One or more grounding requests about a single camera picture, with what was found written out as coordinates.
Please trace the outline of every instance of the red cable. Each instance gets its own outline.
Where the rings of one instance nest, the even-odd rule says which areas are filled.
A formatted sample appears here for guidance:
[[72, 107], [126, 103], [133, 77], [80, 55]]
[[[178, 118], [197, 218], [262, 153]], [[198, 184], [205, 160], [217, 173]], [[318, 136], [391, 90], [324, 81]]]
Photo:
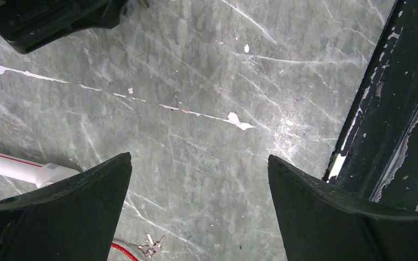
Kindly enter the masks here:
[[111, 247], [121, 251], [123, 254], [129, 257], [132, 261], [139, 261], [131, 252], [127, 251], [124, 247], [116, 243], [111, 243]]

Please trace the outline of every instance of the red braided rope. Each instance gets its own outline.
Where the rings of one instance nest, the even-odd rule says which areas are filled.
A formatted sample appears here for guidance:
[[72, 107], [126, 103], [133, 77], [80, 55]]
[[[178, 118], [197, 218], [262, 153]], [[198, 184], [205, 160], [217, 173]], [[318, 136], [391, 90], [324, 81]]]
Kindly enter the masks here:
[[132, 261], [139, 261], [131, 252], [127, 251], [124, 247], [116, 243], [111, 243], [111, 247], [121, 251], [123, 254], [129, 257]]

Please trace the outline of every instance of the gray marble surface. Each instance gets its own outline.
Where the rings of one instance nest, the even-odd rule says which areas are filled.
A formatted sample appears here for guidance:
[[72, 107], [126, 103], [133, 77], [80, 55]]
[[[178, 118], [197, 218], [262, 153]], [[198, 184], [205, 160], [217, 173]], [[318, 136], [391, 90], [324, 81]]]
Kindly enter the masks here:
[[[285, 260], [268, 155], [323, 174], [393, 3], [130, 1], [116, 28], [29, 55], [0, 38], [0, 152], [85, 170], [129, 151], [117, 238], [166, 235], [155, 260]], [[0, 176], [0, 199], [33, 189]]]

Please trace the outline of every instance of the white pipe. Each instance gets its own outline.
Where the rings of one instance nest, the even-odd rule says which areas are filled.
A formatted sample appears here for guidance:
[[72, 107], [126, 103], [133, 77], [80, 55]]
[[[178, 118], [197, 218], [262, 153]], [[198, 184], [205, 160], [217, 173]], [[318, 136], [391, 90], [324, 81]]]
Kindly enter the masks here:
[[44, 187], [78, 174], [79, 171], [48, 163], [45, 165], [0, 153], [0, 175]]

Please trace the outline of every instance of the white tube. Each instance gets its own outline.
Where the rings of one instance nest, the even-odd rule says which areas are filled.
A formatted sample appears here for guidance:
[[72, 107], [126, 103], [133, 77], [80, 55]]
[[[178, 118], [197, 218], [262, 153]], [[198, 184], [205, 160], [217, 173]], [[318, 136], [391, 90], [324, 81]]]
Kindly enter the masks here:
[[79, 171], [48, 163], [41, 165], [0, 153], [0, 175], [44, 187], [62, 179], [74, 176]]

